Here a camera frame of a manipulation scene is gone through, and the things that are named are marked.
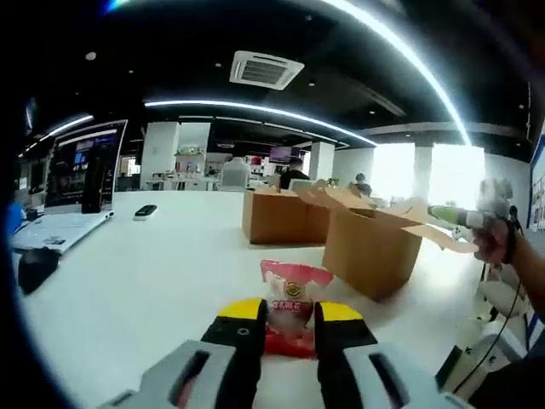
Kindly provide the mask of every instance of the white table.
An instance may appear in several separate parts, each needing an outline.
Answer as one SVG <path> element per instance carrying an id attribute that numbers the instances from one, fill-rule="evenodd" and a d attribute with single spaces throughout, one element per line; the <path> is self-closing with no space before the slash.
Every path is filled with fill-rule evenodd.
<path id="1" fill-rule="evenodd" d="M 267 187 L 268 183 L 265 181 L 258 181 L 256 179 L 250 179 L 248 181 L 248 187 L 254 188 L 254 189 L 260 189 L 263 187 Z"/>
<path id="2" fill-rule="evenodd" d="M 37 350 L 79 405 L 138 389 L 145 369 L 200 339 L 226 303 L 265 295 L 261 259 L 320 265 L 322 247 L 249 245 L 242 203 L 242 193 L 117 193 L 115 217 L 22 300 Z M 157 214 L 133 222 L 146 204 L 157 205 Z M 376 304 L 338 279 L 325 297 L 355 307 L 380 342 L 434 375 L 471 313 L 479 275 L 472 256 L 424 240 L 410 281 L 388 302 Z M 255 407 L 321 407 L 316 368 L 310 360 L 265 358 Z"/>
<path id="3" fill-rule="evenodd" d="M 178 190 L 178 183 L 192 183 L 192 182 L 199 182 L 204 184 L 205 189 L 190 189 L 186 187 L 186 190 L 214 190 L 214 185 L 217 185 L 220 183 L 220 179 L 217 177 L 209 177 L 209 176 L 200 176 L 200 177 L 172 177 L 169 179 L 151 179 L 149 181 L 146 181 L 147 188 L 150 190 L 152 189 L 152 186 L 155 184 L 161 184 L 163 185 L 162 189 L 159 190 Z"/>

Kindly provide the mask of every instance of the ceiling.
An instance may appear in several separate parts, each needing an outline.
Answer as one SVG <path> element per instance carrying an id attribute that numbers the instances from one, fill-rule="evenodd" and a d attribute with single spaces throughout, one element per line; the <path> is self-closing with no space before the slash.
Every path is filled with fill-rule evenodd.
<path id="1" fill-rule="evenodd" d="M 146 124 L 180 116 L 249 118 L 288 126 L 221 121 L 211 141 L 297 144 L 325 135 L 344 146 L 367 147 L 316 124 L 229 107 L 155 107 L 145 101 L 237 101 L 317 118 L 359 133 L 399 124 L 452 122 L 424 77 L 381 37 L 322 2 L 303 0 L 134 0 L 106 12 L 106 2 L 74 2 L 35 38 L 31 70 L 32 131 L 27 145 L 70 118 L 128 118 L 124 148 L 135 150 Z M 510 135 L 471 133 L 474 144 L 529 160 L 525 139 L 528 83 L 491 36 L 449 2 L 360 0 L 417 52 L 443 85 L 465 122 L 498 124 Z M 285 90 L 229 82 L 232 58 L 249 50 L 296 60 L 304 69 Z M 88 60 L 86 54 L 96 53 Z M 532 123 L 542 111 L 530 108 Z M 455 130 L 368 135 L 376 143 L 461 143 Z M 44 154 L 49 141 L 28 153 Z M 215 150 L 215 143 L 209 148 Z"/>

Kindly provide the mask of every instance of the open cardboard box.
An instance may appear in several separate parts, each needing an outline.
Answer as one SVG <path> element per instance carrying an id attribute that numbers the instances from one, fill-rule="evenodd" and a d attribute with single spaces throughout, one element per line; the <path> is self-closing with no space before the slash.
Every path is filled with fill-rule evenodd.
<path id="1" fill-rule="evenodd" d="M 244 193 L 242 229 L 256 245 L 323 245 L 330 210 L 268 187 Z"/>
<path id="2" fill-rule="evenodd" d="M 375 209 L 371 199 L 321 182 L 297 195 L 309 205 L 331 210 L 324 267 L 377 302 L 409 280 L 422 238 L 459 253 L 477 250 L 426 225 L 427 205 L 421 199 Z"/>

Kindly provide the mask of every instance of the window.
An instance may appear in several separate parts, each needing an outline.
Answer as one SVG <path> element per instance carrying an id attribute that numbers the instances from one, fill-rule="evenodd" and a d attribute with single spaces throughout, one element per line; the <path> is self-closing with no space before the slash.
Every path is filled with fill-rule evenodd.
<path id="1" fill-rule="evenodd" d="M 305 174 L 305 175 L 309 175 L 310 174 L 310 152 L 302 152 L 303 154 L 303 170 L 302 172 Z"/>
<path id="2" fill-rule="evenodd" d="M 415 144 L 381 144 L 374 151 L 371 196 L 388 201 L 409 198 L 415 179 Z"/>
<path id="3" fill-rule="evenodd" d="M 135 156 L 122 156 L 118 164 L 118 176 L 132 176 L 140 174 L 140 165 L 136 164 Z"/>
<path id="4" fill-rule="evenodd" d="M 448 204 L 474 210 L 483 179 L 485 151 L 482 147 L 442 144 L 433 147 L 428 195 L 431 205 Z"/>

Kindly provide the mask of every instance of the wristband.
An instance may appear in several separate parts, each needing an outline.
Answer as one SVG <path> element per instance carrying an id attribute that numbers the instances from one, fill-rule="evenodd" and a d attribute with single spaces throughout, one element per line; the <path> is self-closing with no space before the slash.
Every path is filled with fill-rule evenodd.
<path id="1" fill-rule="evenodd" d="M 517 236 L 514 229 L 514 225 L 506 219 L 502 219 L 508 225 L 508 242 L 505 249 L 505 257 L 502 260 L 503 264 L 511 264 L 513 260 L 514 248 L 517 242 Z"/>

